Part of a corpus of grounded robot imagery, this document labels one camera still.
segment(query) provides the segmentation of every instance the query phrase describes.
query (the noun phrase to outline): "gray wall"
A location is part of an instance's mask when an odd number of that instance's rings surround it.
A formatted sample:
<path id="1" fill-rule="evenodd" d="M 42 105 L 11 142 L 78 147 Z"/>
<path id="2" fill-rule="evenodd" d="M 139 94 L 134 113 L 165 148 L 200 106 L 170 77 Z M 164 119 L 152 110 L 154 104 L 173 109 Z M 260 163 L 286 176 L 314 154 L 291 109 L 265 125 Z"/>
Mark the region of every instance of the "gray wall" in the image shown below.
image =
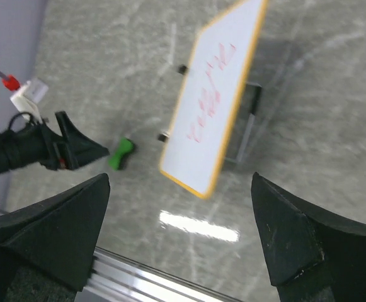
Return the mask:
<path id="1" fill-rule="evenodd" d="M 46 3 L 47 0 L 0 0 L 0 69 L 22 82 L 33 73 Z M 16 113 L 10 95 L 0 81 L 1 131 Z M 9 182 L 9 173 L 0 175 L 0 208 L 5 204 Z"/>

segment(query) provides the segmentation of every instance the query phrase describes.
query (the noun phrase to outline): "green object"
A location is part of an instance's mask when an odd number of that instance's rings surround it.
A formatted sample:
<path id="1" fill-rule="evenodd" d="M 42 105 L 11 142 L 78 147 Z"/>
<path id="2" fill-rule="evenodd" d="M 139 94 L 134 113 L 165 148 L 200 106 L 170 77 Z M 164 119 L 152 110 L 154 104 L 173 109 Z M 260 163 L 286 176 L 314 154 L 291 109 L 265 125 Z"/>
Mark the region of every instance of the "green object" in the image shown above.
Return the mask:
<path id="1" fill-rule="evenodd" d="M 108 160 L 108 164 L 114 170 L 122 170 L 126 167 L 129 155 L 135 151 L 135 144 L 126 137 L 121 138 L 114 155 Z"/>

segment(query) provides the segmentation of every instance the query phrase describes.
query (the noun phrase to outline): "yellow board edge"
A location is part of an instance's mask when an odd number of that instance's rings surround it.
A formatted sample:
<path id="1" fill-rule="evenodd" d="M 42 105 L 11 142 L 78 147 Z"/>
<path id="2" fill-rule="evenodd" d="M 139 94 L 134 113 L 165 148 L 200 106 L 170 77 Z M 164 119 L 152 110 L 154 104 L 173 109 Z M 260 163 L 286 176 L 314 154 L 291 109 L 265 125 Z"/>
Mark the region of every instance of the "yellow board edge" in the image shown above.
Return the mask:
<path id="1" fill-rule="evenodd" d="M 192 65 L 192 61 L 195 57 L 195 52 L 197 50 L 198 42 L 199 42 L 199 39 L 202 36 L 202 34 L 208 28 L 210 28 L 212 25 L 214 25 L 216 22 L 218 22 L 224 16 L 229 14 L 232 10 L 234 10 L 238 6 L 244 4 L 246 1 L 249 1 L 249 0 L 240 0 L 237 3 L 233 4 L 230 8 L 227 8 L 225 11 L 218 14 L 214 19 L 212 19 L 207 25 L 205 25 L 198 32 L 198 34 L 195 38 L 193 47 L 192 47 L 192 52 L 191 52 L 191 55 L 190 55 L 190 59 L 188 61 L 188 70 L 190 70 L 190 67 Z M 263 3 L 261 5 L 261 9 L 260 9 L 260 14 L 258 15 L 258 19 L 257 19 L 257 22 L 256 22 L 256 28 L 254 30 L 254 36 L 253 36 L 253 39 L 251 41 L 251 45 L 250 45 L 250 47 L 248 49 L 248 52 L 247 52 L 247 55 L 246 55 L 246 61 L 243 65 L 243 68 L 242 68 L 242 71 L 241 71 L 241 76 L 240 76 L 240 80 L 239 80 L 240 84 L 239 84 L 238 88 L 236 89 L 235 98 L 234 98 L 235 100 L 234 100 L 233 108 L 232 108 L 231 113 L 230 113 L 229 118 L 228 118 L 227 127 L 225 129 L 224 137 L 223 137 L 223 140 L 222 140 L 223 142 L 222 142 L 222 145 L 219 148 L 219 153 L 217 155 L 217 163 L 216 163 L 216 165 L 214 167 L 214 171 L 211 175 L 210 185 L 208 186 L 208 189 L 204 194 L 194 190 L 190 186 L 187 186 L 185 183 L 179 181 L 177 178 L 173 177 L 172 175 L 168 174 L 167 172 L 165 172 L 162 169 L 162 163 L 163 163 L 163 159 L 164 159 L 164 156 L 165 156 L 165 153 L 166 153 L 168 140 L 166 141 L 166 144 L 163 148 L 163 151 L 162 151 L 162 154 L 161 154 L 161 160 L 159 161 L 160 173 L 162 175 L 166 176 L 168 179 L 172 180 L 173 182 L 177 183 L 179 186 L 183 187 L 184 189 L 186 189 L 190 193 L 194 194 L 196 197 L 199 197 L 201 199 L 209 199 L 209 197 L 211 197 L 212 193 L 215 190 L 215 187 L 216 187 L 216 184 L 217 184 L 217 178 L 218 178 L 218 175 L 220 173 L 220 170 L 222 169 L 222 164 L 224 162 L 224 157 L 225 157 L 225 154 L 226 154 L 227 146 L 229 144 L 230 136 L 231 136 L 231 133 L 232 133 L 232 130 L 233 130 L 233 127 L 234 127 L 236 117 L 237 117 L 237 112 L 238 112 L 240 104 L 241 104 L 241 98 L 243 96 L 243 92 L 244 92 L 244 89 L 246 87 L 246 80 L 247 80 L 247 77 L 248 77 L 248 74 L 249 74 L 249 71 L 250 71 L 250 68 L 251 68 L 251 63 L 253 61 L 253 57 L 254 57 L 254 53 L 255 53 L 255 50 L 256 50 L 258 38 L 260 36 L 263 21 L 265 19 L 267 6 L 268 6 L 268 0 L 263 0 Z M 188 79 L 188 74 L 185 74 L 183 84 L 181 85 L 179 96 L 178 96 L 178 102 L 177 102 L 177 105 L 174 109 L 173 117 L 172 117 L 171 123 L 170 123 L 170 125 L 171 125 L 170 128 L 169 128 L 169 135 L 170 136 L 172 136 L 172 134 L 173 134 L 174 124 L 175 124 L 175 121 L 176 121 L 176 118 L 177 118 L 178 110 L 180 108 L 181 99 L 183 97 L 183 92 L 184 92 L 185 87 L 186 87 L 187 79 Z"/>

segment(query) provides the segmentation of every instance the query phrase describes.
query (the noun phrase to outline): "red cap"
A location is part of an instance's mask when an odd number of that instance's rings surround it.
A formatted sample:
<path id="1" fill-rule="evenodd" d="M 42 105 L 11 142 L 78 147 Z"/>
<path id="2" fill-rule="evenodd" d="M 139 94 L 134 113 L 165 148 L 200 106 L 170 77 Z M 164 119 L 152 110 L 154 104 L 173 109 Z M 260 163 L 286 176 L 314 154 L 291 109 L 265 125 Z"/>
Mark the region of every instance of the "red cap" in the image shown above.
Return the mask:
<path id="1" fill-rule="evenodd" d="M 2 79 L 2 83 L 6 88 L 8 88 L 10 91 L 15 91 L 20 88 L 20 83 L 13 75 L 8 75 L 8 80 Z"/>

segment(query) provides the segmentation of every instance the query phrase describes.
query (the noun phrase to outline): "whiteboard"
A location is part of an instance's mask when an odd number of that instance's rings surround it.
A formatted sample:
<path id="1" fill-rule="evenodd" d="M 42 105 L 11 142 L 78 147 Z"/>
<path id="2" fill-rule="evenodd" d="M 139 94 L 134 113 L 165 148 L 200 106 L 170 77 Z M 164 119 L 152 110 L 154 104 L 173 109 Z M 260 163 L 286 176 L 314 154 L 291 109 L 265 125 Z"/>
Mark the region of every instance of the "whiteboard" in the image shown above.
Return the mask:
<path id="1" fill-rule="evenodd" d="M 203 28 L 194 44 L 160 171 L 200 198 L 215 189 L 266 4 L 240 1 Z"/>

